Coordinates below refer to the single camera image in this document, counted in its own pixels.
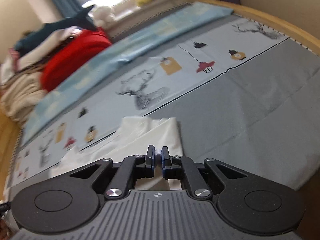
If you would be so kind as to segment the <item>red folded blanket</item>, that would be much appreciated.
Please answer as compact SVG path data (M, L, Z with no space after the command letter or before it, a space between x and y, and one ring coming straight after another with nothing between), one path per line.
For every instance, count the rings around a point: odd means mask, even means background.
M84 29L48 61L40 79L42 88L48 92L54 90L82 65L111 45L112 42L102 28L96 31Z

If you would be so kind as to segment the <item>dark teal shark plush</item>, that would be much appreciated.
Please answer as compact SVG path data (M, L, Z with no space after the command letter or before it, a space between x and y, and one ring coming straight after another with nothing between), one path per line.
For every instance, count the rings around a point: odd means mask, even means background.
M95 5L91 5L89 7L83 8L73 17L64 18L63 20L60 20L58 22L46 23L39 31L34 31L26 37L20 39L14 45L14 49L19 52L21 56L23 56L35 49L56 30L67 29L72 26L95 31L96 27L91 18L88 16L88 13L94 7Z

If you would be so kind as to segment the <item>wooden bed frame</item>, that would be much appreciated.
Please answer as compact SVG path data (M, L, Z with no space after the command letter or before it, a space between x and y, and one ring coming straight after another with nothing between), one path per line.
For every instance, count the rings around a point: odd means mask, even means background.
M303 29L287 22L277 16L270 15L266 12L238 5L230 2L218 0L187 0L188 3L203 2L217 5L224 8L233 9L234 13L249 20L254 20L281 33L289 36L303 48L319 56L319 39L304 31ZM13 152L17 145L17 140L21 134L21 129L17 123L13 122L4 113L1 113L1 194L5 188L7 175L10 171L10 165L13 163Z

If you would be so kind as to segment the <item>white pink folded clothes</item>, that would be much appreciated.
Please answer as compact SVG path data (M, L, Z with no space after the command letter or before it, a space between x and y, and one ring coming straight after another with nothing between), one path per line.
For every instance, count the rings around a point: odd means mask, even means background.
M5 85L7 81L18 72L19 58L19 52L14 48L9 48L4 63L1 64L1 86Z

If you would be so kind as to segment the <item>grey printed bed cover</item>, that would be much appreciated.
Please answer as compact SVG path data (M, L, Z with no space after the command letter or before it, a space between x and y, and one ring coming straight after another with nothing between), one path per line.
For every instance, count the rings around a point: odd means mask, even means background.
M319 169L319 57L232 14L189 31L114 72L21 143L12 192L50 178L73 146L102 142L131 116L175 117L182 155L298 189Z

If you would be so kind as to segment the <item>dark patterned folded cloth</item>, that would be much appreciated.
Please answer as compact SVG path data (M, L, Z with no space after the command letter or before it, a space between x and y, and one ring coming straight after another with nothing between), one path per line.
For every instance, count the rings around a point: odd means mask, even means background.
M15 74L22 73L34 67L45 65L49 60L53 58L58 52L63 50L67 45L72 43L78 38L78 35L70 36L66 40L60 42L55 48L45 52L42 48L36 48L24 57L20 58L15 67Z

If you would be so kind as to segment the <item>white pillow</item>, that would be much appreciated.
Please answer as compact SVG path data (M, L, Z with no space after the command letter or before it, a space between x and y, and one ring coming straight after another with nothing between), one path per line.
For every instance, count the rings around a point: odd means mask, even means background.
M31 64L39 62L54 49L61 46L69 38L74 38L82 33L82 30L77 27L70 27L67 29L59 29L51 33L43 42L41 42L35 49L31 50L18 60L20 68L27 67Z

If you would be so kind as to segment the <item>cream folded blanket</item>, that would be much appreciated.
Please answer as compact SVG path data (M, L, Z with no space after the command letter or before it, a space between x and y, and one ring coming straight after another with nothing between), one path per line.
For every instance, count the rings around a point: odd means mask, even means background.
M35 106L47 94L41 86L41 76L41 72L23 74L2 95L1 109L14 122L25 124Z

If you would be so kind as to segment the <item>white plush toy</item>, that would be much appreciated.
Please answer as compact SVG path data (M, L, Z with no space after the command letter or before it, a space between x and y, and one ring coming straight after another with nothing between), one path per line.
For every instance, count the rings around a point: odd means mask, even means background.
M98 7L92 13L95 26L106 29L109 25L116 21L114 9L112 7Z

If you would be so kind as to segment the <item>white small garment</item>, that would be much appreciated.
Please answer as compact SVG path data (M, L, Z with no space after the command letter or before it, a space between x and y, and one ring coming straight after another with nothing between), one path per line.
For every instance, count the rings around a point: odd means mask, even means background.
M60 162L50 169L50 178L72 171L103 158L114 163L130 155L146 154L153 145L160 154L164 146L170 155L182 155L183 148L175 117L152 119L150 117L125 117L117 131L102 142L83 151L73 146Z

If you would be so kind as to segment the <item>light blue patterned sheet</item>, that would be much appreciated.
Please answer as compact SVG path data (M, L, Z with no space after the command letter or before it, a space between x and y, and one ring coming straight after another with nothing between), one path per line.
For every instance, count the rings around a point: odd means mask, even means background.
M30 115L22 144L29 142L51 120L131 61L165 42L232 13L231 8L192 2L163 11L155 19L148 20L145 28L112 44L49 92Z

